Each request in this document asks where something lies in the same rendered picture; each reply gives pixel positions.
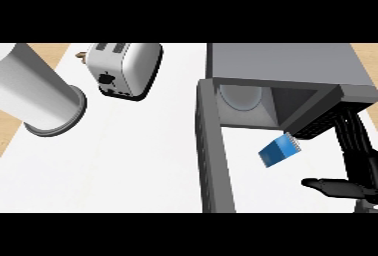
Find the blue milk carton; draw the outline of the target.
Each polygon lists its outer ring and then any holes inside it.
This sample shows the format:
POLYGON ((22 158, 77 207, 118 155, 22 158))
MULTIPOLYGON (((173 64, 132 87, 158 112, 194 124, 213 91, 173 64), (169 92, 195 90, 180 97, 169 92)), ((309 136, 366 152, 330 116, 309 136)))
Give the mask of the blue milk carton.
POLYGON ((265 166, 270 167, 301 151, 297 139, 290 133, 279 136, 259 152, 265 166))

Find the white toaster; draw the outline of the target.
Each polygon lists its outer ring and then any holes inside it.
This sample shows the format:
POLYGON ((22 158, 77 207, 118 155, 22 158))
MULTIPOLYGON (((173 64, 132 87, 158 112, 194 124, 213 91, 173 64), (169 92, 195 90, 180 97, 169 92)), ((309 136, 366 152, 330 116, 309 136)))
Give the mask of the white toaster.
POLYGON ((157 77, 163 46, 160 43, 95 43, 86 65, 104 95, 141 101, 157 77))

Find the dark grey microwave door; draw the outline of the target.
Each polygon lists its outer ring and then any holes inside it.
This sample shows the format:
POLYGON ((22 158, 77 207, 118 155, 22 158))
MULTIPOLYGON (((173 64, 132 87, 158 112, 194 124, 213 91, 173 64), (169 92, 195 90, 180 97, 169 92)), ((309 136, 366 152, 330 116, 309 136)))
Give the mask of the dark grey microwave door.
POLYGON ((203 212, 235 213, 216 86, 211 79, 203 79, 197 86, 195 135, 203 212))

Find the glass microwave turntable plate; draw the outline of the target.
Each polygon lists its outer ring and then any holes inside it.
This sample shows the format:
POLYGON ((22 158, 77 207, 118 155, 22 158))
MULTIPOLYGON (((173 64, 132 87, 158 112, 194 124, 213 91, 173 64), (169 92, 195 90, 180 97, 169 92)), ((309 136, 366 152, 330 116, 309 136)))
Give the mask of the glass microwave turntable plate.
POLYGON ((250 111, 260 104, 263 89, 253 86, 222 85, 220 95, 234 109, 238 111, 250 111))

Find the white cylinder with grey rim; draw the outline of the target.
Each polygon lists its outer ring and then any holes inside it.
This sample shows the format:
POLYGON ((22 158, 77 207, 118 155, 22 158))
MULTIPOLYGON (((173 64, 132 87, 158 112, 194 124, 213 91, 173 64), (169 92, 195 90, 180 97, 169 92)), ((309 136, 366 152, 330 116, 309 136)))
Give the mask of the white cylinder with grey rim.
POLYGON ((79 123, 87 98, 68 85, 27 43, 0 43, 0 110, 40 137, 65 133, 79 123))

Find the grey microwave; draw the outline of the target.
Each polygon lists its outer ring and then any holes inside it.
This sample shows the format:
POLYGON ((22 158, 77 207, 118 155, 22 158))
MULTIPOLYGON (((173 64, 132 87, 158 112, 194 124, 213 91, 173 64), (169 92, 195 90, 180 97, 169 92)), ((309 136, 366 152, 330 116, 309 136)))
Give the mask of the grey microwave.
POLYGON ((207 77, 225 127, 282 130, 301 140, 331 129, 346 110, 358 113, 378 102, 378 88, 347 43, 210 43, 207 77), (253 110, 228 105, 222 85, 263 89, 253 110))

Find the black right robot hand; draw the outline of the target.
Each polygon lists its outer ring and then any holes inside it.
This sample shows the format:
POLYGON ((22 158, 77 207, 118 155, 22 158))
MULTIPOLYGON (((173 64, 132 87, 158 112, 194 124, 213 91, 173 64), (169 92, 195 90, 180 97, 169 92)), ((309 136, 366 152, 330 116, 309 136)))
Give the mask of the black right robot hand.
POLYGON ((306 178, 301 185, 325 196, 366 200, 378 205, 378 150, 374 149, 359 115, 346 110, 335 119, 346 179, 306 178))

